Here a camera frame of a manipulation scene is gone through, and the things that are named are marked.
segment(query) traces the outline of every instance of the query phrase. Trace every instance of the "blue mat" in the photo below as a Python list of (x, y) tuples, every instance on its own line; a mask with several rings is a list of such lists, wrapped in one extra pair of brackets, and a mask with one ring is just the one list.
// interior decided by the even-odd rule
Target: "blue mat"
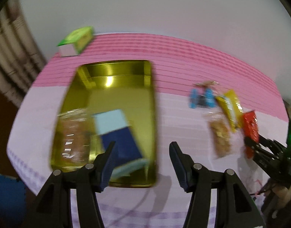
[(0, 175), (0, 217), (9, 226), (22, 223), (26, 214), (25, 185)]

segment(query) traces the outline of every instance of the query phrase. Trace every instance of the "green box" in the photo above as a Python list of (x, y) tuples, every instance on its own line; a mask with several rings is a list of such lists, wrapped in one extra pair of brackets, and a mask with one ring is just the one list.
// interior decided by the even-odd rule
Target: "green box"
[(93, 38), (94, 29), (92, 26), (72, 31), (58, 44), (60, 56), (79, 55)]

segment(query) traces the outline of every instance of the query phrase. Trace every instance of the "candy package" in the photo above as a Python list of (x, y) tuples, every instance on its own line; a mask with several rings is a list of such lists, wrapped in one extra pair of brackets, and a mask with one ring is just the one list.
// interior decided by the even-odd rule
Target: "candy package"
[(230, 133), (225, 125), (223, 117), (219, 116), (217, 113), (211, 114), (209, 124), (213, 132), (214, 146), (217, 156), (220, 158), (230, 154)]
[(239, 99), (233, 89), (216, 97), (219, 106), (226, 114), (232, 132), (242, 127), (241, 116), (244, 113), (240, 105)]
[[(250, 137), (256, 143), (259, 143), (259, 133), (255, 111), (250, 111), (243, 114), (243, 128), (245, 136)], [(245, 152), (248, 158), (252, 158), (254, 156), (254, 150), (248, 146), (246, 147)]]
[(59, 115), (62, 126), (62, 158), (69, 163), (87, 163), (90, 132), (86, 109), (75, 109)]
[(214, 97), (214, 90), (212, 86), (217, 85), (216, 81), (204, 81), (203, 83), (196, 83), (194, 86), (202, 87), (204, 91), (198, 92), (193, 88), (190, 92), (190, 108), (196, 107), (214, 108), (216, 107), (216, 101)]

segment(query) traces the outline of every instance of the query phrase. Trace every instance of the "pink tablecloth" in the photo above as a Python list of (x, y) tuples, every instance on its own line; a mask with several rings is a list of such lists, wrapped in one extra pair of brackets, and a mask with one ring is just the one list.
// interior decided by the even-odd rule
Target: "pink tablecloth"
[[(108, 187), (99, 194), (106, 227), (182, 227), (190, 195), (179, 187), (169, 160), (168, 145), (173, 140), (195, 162), (210, 170), (232, 168), (249, 191), (260, 188), (259, 183), (267, 176), (245, 159), (241, 132), (232, 135), (233, 154), (217, 159), (202, 116), (207, 110), (189, 109), (188, 95), (193, 83), (204, 80), (233, 88), (244, 110), (256, 110), (260, 133), (284, 143), (288, 118), (275, 83), (245, 62), (210, 47), (172, 37), (126, 33), (97, 36), (79, 56), (60, 58), (56, 54), (26, 95), (11, 131), (8, 156), (32, 191), (38, 193), (51, 173), (49, 158), (56, 115), (75, 69), (81, 64), (118, 59), (147, 59), (153, 63), (159, 181), (150, 189)], [(213, 198), (209, 227), (214, 226), (215, 206)], [(73, 222), (78, 227), (75, 208)]]

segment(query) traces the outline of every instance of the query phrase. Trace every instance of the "clear plastic wrapper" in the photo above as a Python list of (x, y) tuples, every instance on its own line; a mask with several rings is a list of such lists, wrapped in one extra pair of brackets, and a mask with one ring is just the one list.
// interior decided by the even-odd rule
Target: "clear plastic wrapper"
[(230, 133), (222, 113), (207, 114), (213, 133), (215, 152), (219, 158), (231, 153)]
[(59, 115), (62, 125), (62, 158), (70, 163), (87, 163), (90, 154), (90, 132), (86, 109), (75, 109)]
[(216, 97), (216, 100), (226, 114), (232, 132), (236, 132), (236, 129), (242, 127), (241, 116), (244, 112), (235, 91), (231, 89), (223, 95)]

